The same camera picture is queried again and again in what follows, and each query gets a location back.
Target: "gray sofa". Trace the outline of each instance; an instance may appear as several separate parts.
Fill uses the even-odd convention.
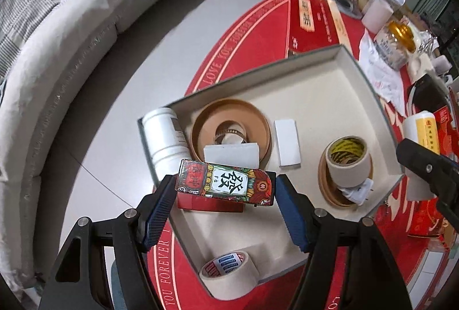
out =
[[[24,43],[6,80],[0,105],[0,273],[16,294],[34,285],[40,174],[67,109],[118,35],[158,0],[98,0],[92,7],[91,1],[56,6]],[[46,36],[50,27],[56,34]]]

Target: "white tile floor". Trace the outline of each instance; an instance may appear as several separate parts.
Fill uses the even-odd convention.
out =
[[[160,0],[119,36],[72,103],[42,173],[35,256],[44,277],[79,217],[114,218],[151,192],[136,120],[182,97],[224,31],[260,1]]]
[[[422,300],[424,294],[428,290],[435,276],[435,273],[440,266],[443,255],[444,253],[440,252],[425,252],[425,260],[419,265],[418,268],[420,273],[416,279],[413,278],[412,282],[414,282],[414,285],[409,290],[409,298],[411,300],[413,309],[418,306],[419,302]]]

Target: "yellow label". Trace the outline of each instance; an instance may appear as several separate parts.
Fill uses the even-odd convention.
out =
[[[418,131],[418,143],[439,155],[440,144],[438,143],[437,123],[435,120],[433,118],[418,118],[416,120],[416,129]]]
[[[344,45],[352,55],[351,41],[347,35],[343,17],[341,16],[341,12],[338,9],[337,3],[334,0],[327,0],[327,2],[328,7],[330,8],[331,17],[333,18],[334,27],[337,29],[338,41],[341,45]]]
[[[314,19],[310,0],[298,0],[300,26],[307,32],[314,32]]]
[[[343,138],[333,143],[329,155],[335,163],[349,164],[363,156],[364,144],[357,138]]]

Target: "tape roll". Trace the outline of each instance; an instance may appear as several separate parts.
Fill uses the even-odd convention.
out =
[[[248,253],[240,250],[207,262],[199,277],[213,297],[230,301],[254,289],[260,274]]]
[[[215,144],[247,143],[247,130],[236,121],[224,121],[217,127],[213,141]]]
[[[216,138],[224,129],[239,133],[225,133],[221,144],[257,143],[262,161],[271,149],[271,131],[265,116],[252,104],[239,99],[224,98],[208,104],[198,114],[191,129],[190,150],[195,159],[204,161],[204,147],[219,144]]]
[[[343,137],[333,141],[325,151],[325,159],[332,180],[340,187],[358,186],[371,171],[368,146],[359,137]]]

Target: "red packaging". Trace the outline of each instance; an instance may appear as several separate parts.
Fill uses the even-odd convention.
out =
[[[260,169],[182,160],[175,189],[206,198],[270,206],[275,178],[275,173]]]
[[[456,156],[459,156],[459,107],[456,102],[456,94],[451,88],[449,88],[449,101],[451,103],[452,116],[455,124],[455,127],[451,124],[448,126],[449,133],[451,134],[451,150]]]
[[[418,203],[408,230],[409,236],[431,239],[440,236],[443,216],[437,211],[436,204],[437,198]]]
[[[201,198],[190,193],[177,194],[177,207],[188,210],[201,210],[203,212],[242,213],[244,204],[226,201],[217,198]]]
[[[434,113],[437,122],[438,143],[440,144],[440,153],[449,156],[453,152],[451,142],[451,115],[447,106],[440,108]]]
[[[352,54],[343,18],[333,0],[289,0],[291,52],[307,52],[339,43]]]

